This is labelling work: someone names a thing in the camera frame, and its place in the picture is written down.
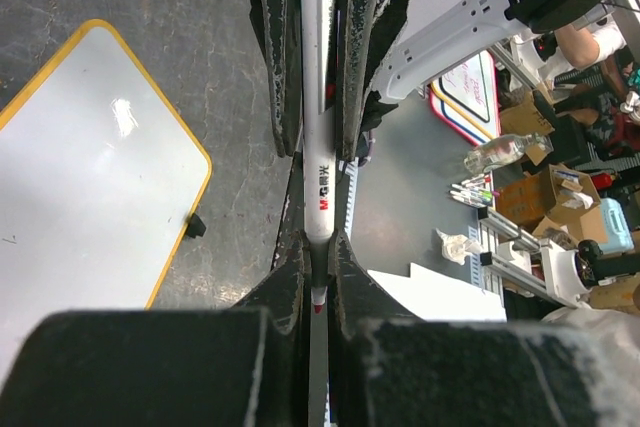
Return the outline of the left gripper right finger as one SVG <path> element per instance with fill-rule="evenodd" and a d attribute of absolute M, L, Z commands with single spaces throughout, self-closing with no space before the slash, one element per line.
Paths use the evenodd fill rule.
<path fill-rule="evenodd" d="M 329 385 L 340 426 L 635 426 L 639 388 L 585 330 L 428 322 L 329 248 Z"/>

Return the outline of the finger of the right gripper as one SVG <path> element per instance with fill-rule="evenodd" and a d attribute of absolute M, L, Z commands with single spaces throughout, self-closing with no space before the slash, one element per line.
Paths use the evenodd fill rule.
<path fill-rule="evenodd" d="M 366 99 L 376 70 L 406 22 L 408 0 L 336 0 L 335 148 L 356 156 Z"/>
<path fill-rule="evenodd" d="M 268 74 L 276 153 L 297 149 L 301 123 L 302 66 L 300 0 L 250 0 L 250 20 Z"/>

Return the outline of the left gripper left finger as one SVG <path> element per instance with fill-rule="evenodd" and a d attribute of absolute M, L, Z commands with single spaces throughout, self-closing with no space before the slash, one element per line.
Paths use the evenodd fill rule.
<path fill-rule="evenodd" d="M 236 305 L 45 317 L 1 391 L 5 426 L 301 426 L 305 240 Z"/>

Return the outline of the yellow framed whiteboard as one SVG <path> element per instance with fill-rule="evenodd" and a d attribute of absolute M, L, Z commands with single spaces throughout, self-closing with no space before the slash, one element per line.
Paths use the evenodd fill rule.
<path fill-rule="evenodd" d="M 1 113 L 1 370 L 68 310 L 151 306 L 213 173 L 123 37 L 84 22 Z"/>

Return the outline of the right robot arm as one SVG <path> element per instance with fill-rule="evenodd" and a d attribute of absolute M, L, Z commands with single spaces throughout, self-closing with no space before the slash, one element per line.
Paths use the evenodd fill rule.
<path fill-rule="evenodd" d="M 250 0 L 276 152 L 296 150 L 304 94 L 334 112 L 333 148 L 351 160 L 360 134 L 420 83 L 511 35 L 565 26 L 600 1 L 461 0 L 402 39 L 409 0 Z"/>

